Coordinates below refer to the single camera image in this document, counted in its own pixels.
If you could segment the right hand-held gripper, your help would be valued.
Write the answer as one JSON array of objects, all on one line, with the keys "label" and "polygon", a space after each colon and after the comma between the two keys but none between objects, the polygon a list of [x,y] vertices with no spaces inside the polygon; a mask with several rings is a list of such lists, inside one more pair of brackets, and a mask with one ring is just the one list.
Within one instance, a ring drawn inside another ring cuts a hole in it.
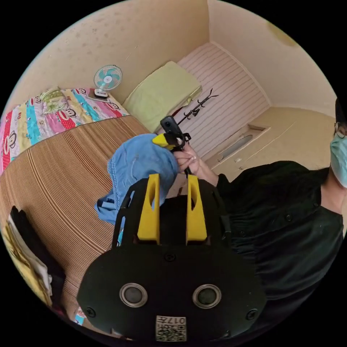
[{"label": "right hand-held gripper", "polygon": [[152,143],[171,152],[181,151],[189,143],[189,133],[162,133],[152,139]]}]

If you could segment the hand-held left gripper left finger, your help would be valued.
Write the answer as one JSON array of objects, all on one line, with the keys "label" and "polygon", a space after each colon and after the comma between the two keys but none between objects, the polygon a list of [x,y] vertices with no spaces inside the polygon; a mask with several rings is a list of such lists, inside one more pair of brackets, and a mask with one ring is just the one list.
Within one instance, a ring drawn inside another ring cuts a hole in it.
[{"label": "hand-held left gripper left finger", "polygon": [[159,174],[149,175],[142,206],[137,238],[140,242],[160,241],[160,178]]}]

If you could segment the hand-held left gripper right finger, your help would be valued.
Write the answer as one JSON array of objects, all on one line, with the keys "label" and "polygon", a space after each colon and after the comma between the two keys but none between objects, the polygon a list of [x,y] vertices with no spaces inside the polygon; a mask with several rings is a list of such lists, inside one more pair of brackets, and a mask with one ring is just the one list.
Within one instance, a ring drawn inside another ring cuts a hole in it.
[{"label": "hand-held left gripper right finger", "polygon": [[198,178],[188,175],[186,242],[204,242],[207,229]]}]

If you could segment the person's right hand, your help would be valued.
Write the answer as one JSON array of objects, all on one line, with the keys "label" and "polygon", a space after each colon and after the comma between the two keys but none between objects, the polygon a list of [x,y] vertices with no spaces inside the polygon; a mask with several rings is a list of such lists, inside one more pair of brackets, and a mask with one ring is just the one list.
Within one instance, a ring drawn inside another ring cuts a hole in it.
[{"label": "person's right hand", "polygon": [[175,151],[173,155],[181,172],[189,169],[191,174],[197,176],[198,179],[206,179],[209,168],[189,144],[186,143],[180,151]]}]

